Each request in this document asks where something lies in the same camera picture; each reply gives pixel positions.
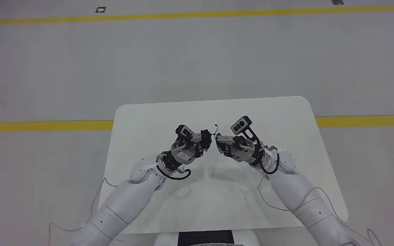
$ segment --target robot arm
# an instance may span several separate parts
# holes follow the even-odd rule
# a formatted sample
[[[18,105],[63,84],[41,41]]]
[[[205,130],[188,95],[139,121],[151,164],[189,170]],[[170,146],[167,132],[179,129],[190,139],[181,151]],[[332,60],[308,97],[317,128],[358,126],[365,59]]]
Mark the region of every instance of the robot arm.
[[[291,155],[284,149],[265,146],[244,116],[231,129],[235,135],[215,136],[220,153],[237,162],[245,161],[268,177],[274,192],[297,217],[320,246],[371,245],[354,239],[328,209],[319,192],[301,173],[294,171]]]
[[[211,145],[211,134],[202,130],[195,134],[185,125],[175,131],[178,135],[171,150],[143,158],[132,168],[131,177],[123,181],[106,199],[98,212],[77,232],[71,246],[108,246],[132,223],[147,206],[152,195],[164,182],[181,172],[179,166],[192,163]]]

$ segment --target white table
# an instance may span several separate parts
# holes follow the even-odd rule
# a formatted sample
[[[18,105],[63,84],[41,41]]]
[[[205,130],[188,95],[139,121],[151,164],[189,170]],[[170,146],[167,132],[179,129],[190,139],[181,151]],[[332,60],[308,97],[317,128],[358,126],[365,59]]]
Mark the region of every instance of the white table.
[[[230,126],[241,116],[266,145],[285,146],[299,172],[323,188],[343,219],[348,212],[309,102],[303,97],[188,101],[124,105],[115,114],[104,176],[112,183],[129,178],[132,165],[152,153],[169,150],[175,129],[185,124],[195,132],[233,135]],[[270,208],[259,197],[261,174],[219,154],[215,142],[202,158],[188,166],[186,180],[167,180],[153,194],[141,215],[123,233],[206,231],[301,226],[289,212]],[[99,206],[113,188],[103,185]],[[267,202],[283,207],[264,181]]]

